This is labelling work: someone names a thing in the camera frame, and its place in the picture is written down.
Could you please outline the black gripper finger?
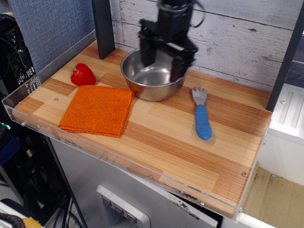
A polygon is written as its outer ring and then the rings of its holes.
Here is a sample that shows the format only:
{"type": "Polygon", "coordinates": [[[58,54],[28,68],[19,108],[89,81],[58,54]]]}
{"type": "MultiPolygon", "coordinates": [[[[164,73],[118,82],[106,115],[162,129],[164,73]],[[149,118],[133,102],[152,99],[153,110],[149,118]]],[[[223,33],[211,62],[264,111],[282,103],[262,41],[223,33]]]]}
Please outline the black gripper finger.
{"type": "Polygon", "coordinates": [[[171,65],[170,81],[175,82],[179,78],[183,77],[190,66],[191,66],[191,57],[187,57],[187,58],[182,58],[180,56],[174,57],[171,65]]]}
{"type": "Polygon", "coordinates": [[[156,56],[156,40],[155,39],[141,39],[141,59],[145,67],[152,65],[155,62],[156,56]]]}

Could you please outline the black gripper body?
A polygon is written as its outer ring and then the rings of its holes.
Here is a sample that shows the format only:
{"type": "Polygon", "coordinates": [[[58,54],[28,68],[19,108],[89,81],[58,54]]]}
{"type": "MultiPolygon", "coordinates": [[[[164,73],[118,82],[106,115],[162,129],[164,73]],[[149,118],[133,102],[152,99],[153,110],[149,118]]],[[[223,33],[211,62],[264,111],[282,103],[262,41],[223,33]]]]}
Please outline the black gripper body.
{"type": "Polygon", "coordinates": [[[141,19],[139,38],[155,39],[156,50],[160,49],[172,57],[191,57],[198,48],[189,40],[187,33],[191,26],[192,4],[158,4],[156,22],[141,19]]]}

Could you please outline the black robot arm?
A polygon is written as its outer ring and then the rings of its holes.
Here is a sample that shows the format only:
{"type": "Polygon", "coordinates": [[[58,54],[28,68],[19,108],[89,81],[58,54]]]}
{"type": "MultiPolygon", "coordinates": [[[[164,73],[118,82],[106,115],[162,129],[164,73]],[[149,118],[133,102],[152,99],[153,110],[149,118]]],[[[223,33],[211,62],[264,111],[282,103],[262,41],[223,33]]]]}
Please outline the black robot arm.
{"type": "Polygon", "coordinates": [[[187,36],[193,6],[204,6],[197,0],[159,0],[158,20],[156,22],[141,19],[139,32],[141,60],[145,67],[152,65],[157,50],[173,57],[170,81],[183,77],[192,65],[197,46],[187,36]]]}

